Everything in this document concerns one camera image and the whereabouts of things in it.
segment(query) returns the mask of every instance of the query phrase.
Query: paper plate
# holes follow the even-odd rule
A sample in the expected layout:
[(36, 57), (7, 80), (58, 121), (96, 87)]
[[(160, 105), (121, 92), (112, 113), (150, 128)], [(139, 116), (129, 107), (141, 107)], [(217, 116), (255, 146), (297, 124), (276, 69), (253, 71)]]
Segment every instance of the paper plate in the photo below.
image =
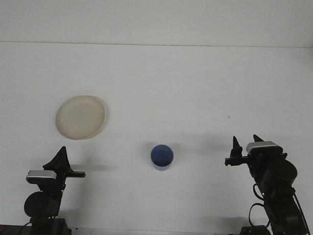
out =
[(90, 95), (76, 96), (59, 109), (55, 123), (62, 135), (82, 140), (95, 135), (104, 122), (105, 110), (98, 98)]

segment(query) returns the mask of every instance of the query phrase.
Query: cable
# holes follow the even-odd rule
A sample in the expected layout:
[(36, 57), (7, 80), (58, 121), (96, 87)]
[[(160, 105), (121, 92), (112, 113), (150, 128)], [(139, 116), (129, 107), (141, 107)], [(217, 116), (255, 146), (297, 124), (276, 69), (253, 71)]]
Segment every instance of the cable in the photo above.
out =
[(300, 210), (300, 213), (301, 213), (301, 216), (302, 216), (304, 225), (305, 225), (305, 227), (306, 227), (307, 230), (308, 230), (308, 234), (311, 235), (311, 234), (310, 234), (310, 230), (309, 230), (309, 226), (308, 226), (307, 221), (306, 221), (306, 219), (305, 219), (305, 217), (304, 217), (304, 214), (303, 214), (302, 208), (301, 208), (301, 206), (300, 206), (300, 203), (299, 203), (299, 201), (298, 201), (298, 198), (297, 198), (297, 196), (296, 196), (295, 194), (294, 194), (293, 196), (294, 196), (295, 201), (297, 202), (297, 205), (298, 205), (298, 207), (299, 207), (299, 210)]
[(28, 222), (27, 224), (24, 224), (23, 227), (21, 227), (18, 235), (21, 235), (23, 228), (25, 228), (28, 224), (30, 224), (30, 222)]
[(259, 198), (260, 200), (264, 201), (263, 197), (261, 197), (261, 196), (259, 196), (259, 195), (257, 194), (257, 192), (256, 192), (256, 190), (255, 190), (255, 187), (256, 187), (256, 186), (257, 186), (257, 184), (254, 184), (254, 185), (253, 185), (253, 192), (254, 192), (254, 195), (255, 195), (257, 198)]
[(261, 203), (254, 203), (251, 207), (250, 207), (250, 210), (249, 210), (249, 223), (252, 227), (254, 227), (255, 225), (251, 222), (251, 219), (250, 219), (250, 216), (251, 216), (251, 210), (254, 206), (260, 206), (260, 207), (263, 207), (264, 208), (264, 205), (261, 204)]

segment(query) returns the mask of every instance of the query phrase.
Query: white wall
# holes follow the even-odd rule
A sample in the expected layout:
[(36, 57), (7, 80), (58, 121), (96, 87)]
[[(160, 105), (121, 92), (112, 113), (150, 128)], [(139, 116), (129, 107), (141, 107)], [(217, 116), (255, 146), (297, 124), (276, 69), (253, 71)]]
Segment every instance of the white wall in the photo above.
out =
[[(308, 222), (311, 198), (313, 50), (0, 44), (0, 221), (24, 224), (26, 182), (67, 146), (85, 179), (68, 179), (61, 214), (71, 227), (238, 233), (257, 199), (247, 166), (226, 167), (232, 136), (276, 142), (299, 171)], [(80, 94), (106, 102), (107, 123), (84, 141), (54, 119)], [(175, 158), (149, 160), (158, 143)], [(265, 217), (256, 212), (254, 217)]]
[(312, 0), (0, 0), (0, 41), (313, 47)]

